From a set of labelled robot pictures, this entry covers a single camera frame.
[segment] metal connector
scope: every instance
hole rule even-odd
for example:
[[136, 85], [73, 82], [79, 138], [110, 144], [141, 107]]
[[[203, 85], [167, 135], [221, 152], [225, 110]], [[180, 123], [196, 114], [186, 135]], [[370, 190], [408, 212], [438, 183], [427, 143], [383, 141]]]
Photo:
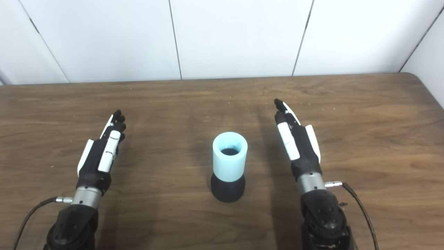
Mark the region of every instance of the metal connector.
[[331, 188], [331, 187], [339, 187], [342, 186], [342, 182], [341, 181], [327, 181], [324, 183], [326, 188]]
[[55, 201], [71, 204], [72, 197], [57, 197], [57, 199]]

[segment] black fingertip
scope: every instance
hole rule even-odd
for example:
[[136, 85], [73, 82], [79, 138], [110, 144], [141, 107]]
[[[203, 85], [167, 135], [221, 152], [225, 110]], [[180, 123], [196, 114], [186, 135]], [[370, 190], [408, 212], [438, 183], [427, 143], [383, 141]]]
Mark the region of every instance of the black fingertip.
[[274, 115], [274, 120], [276, 121], [276, 125], [281, 124], [283, 122], [287, 122], [287, 118], [285, 117], [284, 113], [278, 111]]
[[122, 111], [120, 109], [116, 110], [114, 112], [114, 114], [112, 114], [113, 120], [116, 121], [121, 115], [122, 115]]
[[122, 142], [125, 139], [125, 134], [120, 134], [119, 143]]
[[125, 122], [125, 116], [120, 116], [120, 117], [117, 119], [117, 122], [124, 123], [124, 122]]
[[274, 99], [274, 104], [277, 106], [277, 105], [282, 105], [282, 103], [283, 103], [283, 101], [281, 101], [281, 100], [279, 100], [279, 99], [277, 99], [277, 98], [275, 98]]
[[274, 104], [276, 105], [276, 108], [282, 113], [285, 113], [285, 111], [287, 110], [287, 108], [284, 106], [284, 102], [277, 98], [274, 100]]

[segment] cylindrical object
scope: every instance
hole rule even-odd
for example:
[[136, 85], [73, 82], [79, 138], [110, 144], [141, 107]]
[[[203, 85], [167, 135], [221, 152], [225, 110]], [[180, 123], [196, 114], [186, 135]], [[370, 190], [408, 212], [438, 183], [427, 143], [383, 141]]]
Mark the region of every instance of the cylindrical object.
[[214, 139], [211, 192], [216, 199], [235, 202], [244, 194], [247, 150], [247, 141], [238, 133], [225, 132]]

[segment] cup opening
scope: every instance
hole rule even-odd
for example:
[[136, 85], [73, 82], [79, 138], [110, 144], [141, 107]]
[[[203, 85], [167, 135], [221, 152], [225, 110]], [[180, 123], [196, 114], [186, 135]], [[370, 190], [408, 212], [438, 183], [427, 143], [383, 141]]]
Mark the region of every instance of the cup opening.
[[222, 154], [233, 156], [242, 150], [242, 142], [238, 138], [224, 138], [219, 141], [218, 148]]
[[239, 153], [236, 149], [222, 149], [221, 152], [224, 155], [236, 155]]

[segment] wooden table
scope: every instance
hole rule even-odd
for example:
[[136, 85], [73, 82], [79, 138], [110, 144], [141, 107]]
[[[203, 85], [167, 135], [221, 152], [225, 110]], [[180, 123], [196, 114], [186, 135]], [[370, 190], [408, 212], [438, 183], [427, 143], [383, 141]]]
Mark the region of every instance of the wooden table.
[[[98, 250], [300, 249], [296, 182], [275, 122], [279, 97], [312, 124], [326, 181], [348, 182], [381, 249], [444, 247], [444, 111], [405, 73], [0, 87], [0, 249], [28, 211], [72, 196], [86, 140], [122, 109], [127, 138], [100, 204]], [[212, 141], [249, 143], [235, 203], [209, 190]], [[345, 214], [360, 250], [373, 249], [355, 201]], [[20, 249], [40, 250], [58, 211], [29, 221]]]

